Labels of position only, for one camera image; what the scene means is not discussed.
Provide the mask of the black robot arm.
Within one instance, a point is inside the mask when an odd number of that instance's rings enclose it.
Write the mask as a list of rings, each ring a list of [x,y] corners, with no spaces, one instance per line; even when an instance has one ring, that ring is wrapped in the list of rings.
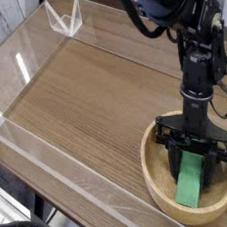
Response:
[[[213,88],[227,74],[224,20],[217,0],[121,0],[130,20],[145,37],[176,31],[183,80],[183,111],[156,118],[156,141],[166,146],[169,168],[179,177],[185,152],[202,158],[201,182],[208,186],[219,162],[227,162],[227,131],[214,124],[208,110]]]

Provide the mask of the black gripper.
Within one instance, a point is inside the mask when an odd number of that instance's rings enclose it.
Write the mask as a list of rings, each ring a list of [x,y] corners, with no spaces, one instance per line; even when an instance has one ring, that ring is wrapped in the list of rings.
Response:
[[[218,162],[227,163],[227,131],[214,124],[208,116],[208,105],[213,104],[213,88],[191,91],[180,89],[182,111],[156,118],[156,142],[168,151],[169,168],[178,179],[184,151],[204,157],[202,187],[211,184]]]

